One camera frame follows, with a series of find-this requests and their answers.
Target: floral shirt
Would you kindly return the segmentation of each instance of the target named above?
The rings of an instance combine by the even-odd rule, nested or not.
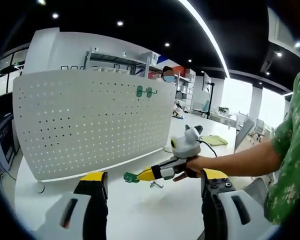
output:
[[[278,181],[265,202],[265,215],[271,223],[280,224],[300,196],[300,73],[294,80],[289,113],[276,129],[272,144],[282,163]]]

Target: hand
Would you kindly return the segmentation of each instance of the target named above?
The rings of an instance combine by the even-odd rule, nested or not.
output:
[[[187,162],[185,164],[186,168],[191,169],[196,172],[196,177],[200,178],[201,177],[201,171],[203,169],[202,167],[202,162],[204,160],[204,156],[194,156],[194,157],[189,157],[187,159]],[[174,182],[178,182],[182,179],[185,179],[187,177],[186,172],[183,172],[181,175],[175,177],[173,179]]]

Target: white table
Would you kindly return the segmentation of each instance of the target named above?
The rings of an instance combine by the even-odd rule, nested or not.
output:
[[[214,119],[219,119],[219,123],[225,124],[225,125],[230,125],[231,127],[235,128],[237,125],[237,116],[236,115],[231,115],[231,116],[226,116],[222,115],[216,112],[210,112],[210,116]]]
[[[215,146],[218,156],[232,154],[235,149],[236,129],[200,116],[184,114],[185,119],[172,118],[170,135],[180,136],[189,126],[202,125],[202,136],[219,135],[227,146]],[[202,144],[201,155],[213,157]],[[150,188],[149,182],[126,183],[125,172],[139,173],[144,167],[155,165],[172,156],[163,150],[108,172],[107,239],[131,240],[196,240],[204,230],[201,213],[201,183],[199,179],[158,182],[163,188]],[[47,182],[45,191],[38,194],[42,183],[37,183],[25,159],[22,160],[16,186],[16,214],[26,228],[35,230],[45,220],[46,211],[64,193],[72,192],[80,178]]]

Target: pegboard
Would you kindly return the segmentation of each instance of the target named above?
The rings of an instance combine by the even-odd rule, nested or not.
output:
[[[137,97],[137,87],[153,94]],[[166,145],[176,87],[92,70],[25,74],[13,83],[13,113],[37,180],[107,168]]]

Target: glass window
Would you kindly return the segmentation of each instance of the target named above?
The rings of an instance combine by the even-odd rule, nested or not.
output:
[[[8,93],[12,92],[13,86],[14,86],[14,80],[16,77],[20,76],[19,71],[13,71],[9,73],[9,82],[8,82]]]
[[[231,78],[224,80],[221,106],[230,113],[249,114],[252,99],[252,84]]]
[[[12,54],[0,60],[0,70],[10,66]]]
[[[26,60],[28,49],[17,51],[13,55],[12,65]]]
[[[7,91],[7,80],[8,80],[7,74],[0,77],[0,96],[5,94]]]
[[[263,88],[259,119],[276,128],[285,115],[285,98],[269,89]]]

